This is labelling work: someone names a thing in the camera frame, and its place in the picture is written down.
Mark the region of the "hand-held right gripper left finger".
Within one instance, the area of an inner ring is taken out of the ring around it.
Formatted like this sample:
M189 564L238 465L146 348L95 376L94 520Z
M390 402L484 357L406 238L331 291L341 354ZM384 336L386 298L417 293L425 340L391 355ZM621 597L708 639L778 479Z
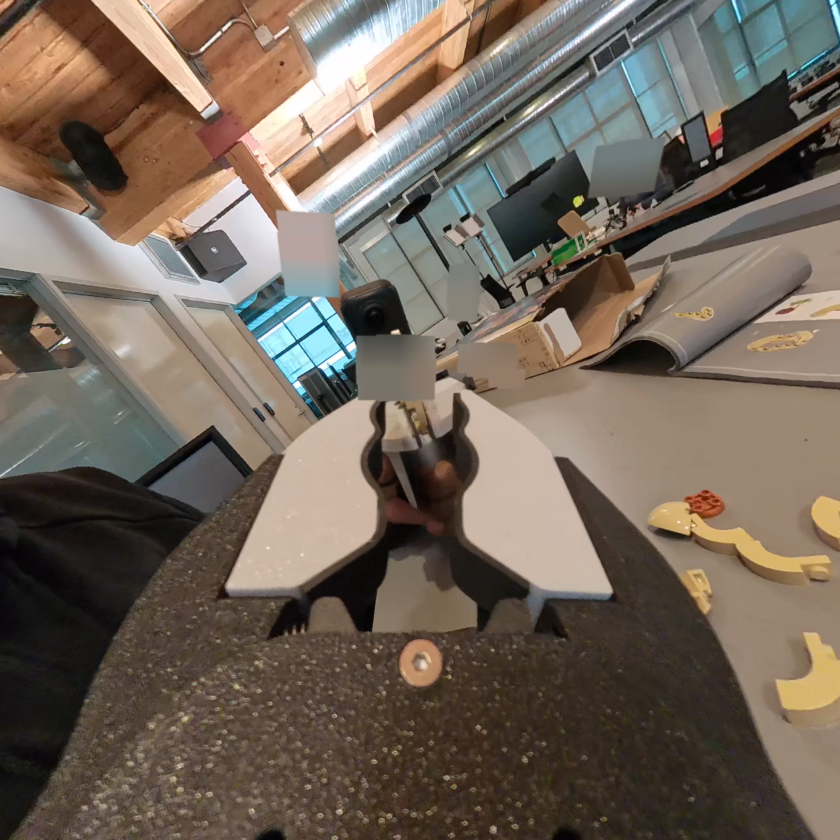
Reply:
M228 597L301 599L384 537L382 418L380 402L355 399L290 444L225 582Z

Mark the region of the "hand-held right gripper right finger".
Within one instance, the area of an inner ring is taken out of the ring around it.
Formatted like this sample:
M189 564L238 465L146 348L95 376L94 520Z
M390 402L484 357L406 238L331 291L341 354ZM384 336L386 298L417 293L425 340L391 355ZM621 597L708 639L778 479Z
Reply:
M594 543L549 448L473 392L453 399L452 572L477 603L607 601Z

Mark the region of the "person's left forearm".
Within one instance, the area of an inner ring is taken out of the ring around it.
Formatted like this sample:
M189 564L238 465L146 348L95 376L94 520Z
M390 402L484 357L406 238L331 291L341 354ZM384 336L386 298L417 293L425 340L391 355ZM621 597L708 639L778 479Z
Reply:
M2 479L2 838L56 767L131 606L204 518L92 467Z

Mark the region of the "grey desk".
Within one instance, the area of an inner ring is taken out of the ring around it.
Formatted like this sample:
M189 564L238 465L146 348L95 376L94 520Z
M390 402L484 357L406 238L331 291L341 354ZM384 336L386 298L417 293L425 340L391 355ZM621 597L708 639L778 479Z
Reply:
M389 759L408 811L366 790L358 838L838 838L838 724L782 717L815 632L838 650L838 577L777 584L658 537L650 508L709 487L721 529L779 553L825 549L814 497L838 491L838 391L564 372L536 402L491 401L556 452L615 588L560 602L547 634L444 637L455 674ZM703 615L680 580L702 569Z

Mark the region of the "black desk monitor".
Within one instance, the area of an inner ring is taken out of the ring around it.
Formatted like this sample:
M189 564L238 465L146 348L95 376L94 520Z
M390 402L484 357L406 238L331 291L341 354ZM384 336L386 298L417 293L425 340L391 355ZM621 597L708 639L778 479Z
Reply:
M697 115L683 122L680 131L689 156L689 169L692 172L714 169L716 165L715 153L711 145L704 111L699 111Z

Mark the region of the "studio light on stand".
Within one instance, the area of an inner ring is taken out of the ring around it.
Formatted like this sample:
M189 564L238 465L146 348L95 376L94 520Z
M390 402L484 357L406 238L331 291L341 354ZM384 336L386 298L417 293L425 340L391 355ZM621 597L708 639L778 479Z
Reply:
M469 263L478 269L481 291L492 298L500 310L507 309L515 303L515 298L510 288L503 283L505 271L489 245L484 228L485 223L476 213L467 214L462 216L457 224L444 227L444 236L452 245L460 248ZM468 242L471 241L477 242L495 270L495 276L485 273L476 262L468 248Z

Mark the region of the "frosted glass door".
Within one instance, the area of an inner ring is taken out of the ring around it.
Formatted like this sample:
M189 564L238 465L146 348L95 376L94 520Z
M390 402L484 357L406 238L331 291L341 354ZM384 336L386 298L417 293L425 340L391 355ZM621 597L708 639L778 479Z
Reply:
M289 439L310 428L316 421L312 410L232 306L181 296L177 300L258 397L260 411L266 417L271 417Z
M215 427L253 468L275 453L151 300L70 291L66 302L184 440Z

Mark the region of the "tan hollow corner brick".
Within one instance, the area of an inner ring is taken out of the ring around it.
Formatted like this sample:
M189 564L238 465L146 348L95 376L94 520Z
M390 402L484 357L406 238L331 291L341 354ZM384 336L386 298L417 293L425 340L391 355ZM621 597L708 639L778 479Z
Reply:
M712 607L712 589L705 571L702 569L687 570L679 578L700 613L708 615Z

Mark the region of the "large black monitor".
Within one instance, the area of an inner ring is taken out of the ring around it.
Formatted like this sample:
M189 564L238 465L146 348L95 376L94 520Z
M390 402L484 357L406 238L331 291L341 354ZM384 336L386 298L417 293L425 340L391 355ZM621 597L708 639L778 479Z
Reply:
M541 245L552 245L563 236L558 222L568 212L588 214L597 207L589 198L589 179L576 151L542 166L538 175L487 210L502 244L518 261Z

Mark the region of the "tan arch brick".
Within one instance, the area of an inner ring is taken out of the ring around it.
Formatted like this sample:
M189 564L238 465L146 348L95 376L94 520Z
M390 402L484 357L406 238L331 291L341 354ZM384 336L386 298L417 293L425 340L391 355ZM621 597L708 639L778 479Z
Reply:
M702 548L738 558L748 568L758 568L758 551L763 546L743 528L716 529L697 514L690 517L690 536Z
M742 564L759 577L783 585L807 586L812 581L833 578L831 560L824 554L783 556L768 551L757 540L739 540L737 555Z
M791 724L818 728L839 720L839 661L818 633L804 632L811 660L807 675L774 681L784 718Z
M820 496L813 501L811 519L817 536L826 545L839 551L840 501Z

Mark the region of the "torn cardboard box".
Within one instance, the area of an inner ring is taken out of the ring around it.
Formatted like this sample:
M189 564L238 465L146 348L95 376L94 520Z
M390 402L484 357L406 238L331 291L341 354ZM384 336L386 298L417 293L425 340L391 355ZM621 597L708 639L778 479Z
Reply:
M671 256L657 272L635 281L621 255L606 255L547 287L493 312L437 359L437 371L454 375L466 343L509 343L526 379L585 361L609 349L644 311L667 275Z

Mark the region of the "grey instruction booklet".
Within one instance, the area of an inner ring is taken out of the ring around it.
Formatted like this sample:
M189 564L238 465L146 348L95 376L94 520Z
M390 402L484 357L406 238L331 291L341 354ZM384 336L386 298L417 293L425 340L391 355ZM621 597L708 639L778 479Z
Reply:
M756 248L582 368L837 389L838 290L812 273L800 250Z

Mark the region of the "black dome lamp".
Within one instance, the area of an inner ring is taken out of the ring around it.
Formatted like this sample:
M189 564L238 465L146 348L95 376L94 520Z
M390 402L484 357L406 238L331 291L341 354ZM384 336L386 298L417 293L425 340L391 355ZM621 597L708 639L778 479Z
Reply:
M99 131L85 122L67 121L59 129L59 138L97 189L118 193L126 187L129 178Z

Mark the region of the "white wall vent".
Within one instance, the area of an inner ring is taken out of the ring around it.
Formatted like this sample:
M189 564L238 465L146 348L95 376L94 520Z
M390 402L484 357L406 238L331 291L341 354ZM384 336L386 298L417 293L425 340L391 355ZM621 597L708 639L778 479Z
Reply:
M142 239L139 247L157 266L163 277L192 285L200 283L201 279L170 239L151 234Z

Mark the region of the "wide silver ventilation duct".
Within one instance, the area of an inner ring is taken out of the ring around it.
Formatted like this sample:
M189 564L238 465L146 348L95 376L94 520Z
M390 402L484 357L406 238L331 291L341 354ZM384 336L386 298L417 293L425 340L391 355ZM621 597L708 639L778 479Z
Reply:
M288 27L309 74L326 88L344 81L404 36L441 1L308 1Z

